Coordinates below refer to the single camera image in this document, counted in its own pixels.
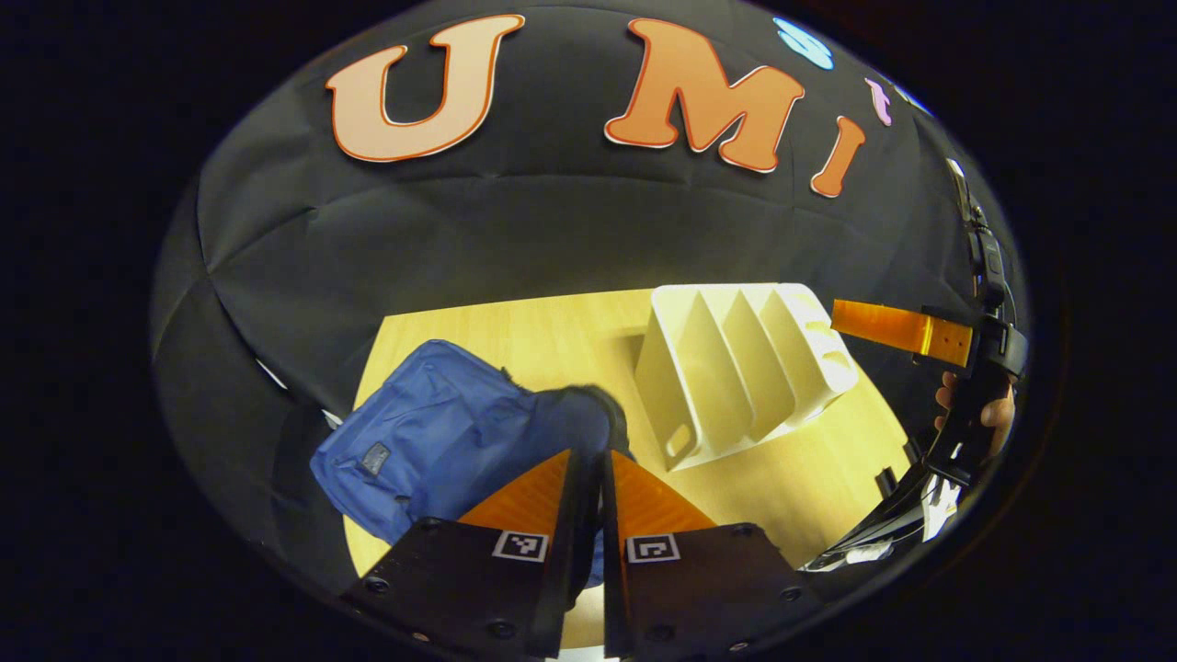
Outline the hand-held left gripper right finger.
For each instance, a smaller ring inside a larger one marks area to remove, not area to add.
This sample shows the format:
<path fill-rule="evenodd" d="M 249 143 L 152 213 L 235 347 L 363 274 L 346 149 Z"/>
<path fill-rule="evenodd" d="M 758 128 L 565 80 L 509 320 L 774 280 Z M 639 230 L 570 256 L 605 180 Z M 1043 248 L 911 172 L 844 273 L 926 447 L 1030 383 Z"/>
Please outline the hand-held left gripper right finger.
<path fill-rule="evenodd" d="M 616 450 L 601 456 L 605 651 L 747 658 L 824 610 L 760 525 L 719 525 Z"/>

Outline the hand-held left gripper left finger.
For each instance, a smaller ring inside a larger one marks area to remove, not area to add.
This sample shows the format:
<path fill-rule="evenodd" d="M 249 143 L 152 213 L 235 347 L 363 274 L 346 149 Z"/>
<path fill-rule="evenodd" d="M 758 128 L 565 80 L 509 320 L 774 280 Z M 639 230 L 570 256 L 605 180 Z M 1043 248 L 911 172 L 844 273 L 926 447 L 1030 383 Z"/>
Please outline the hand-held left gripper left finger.
<path fill-rule="evenodd" d="M 556 658 L 591 482 L 566 450 L 461 519 L 425 517 L 343 596 L 432 658 Z"/>

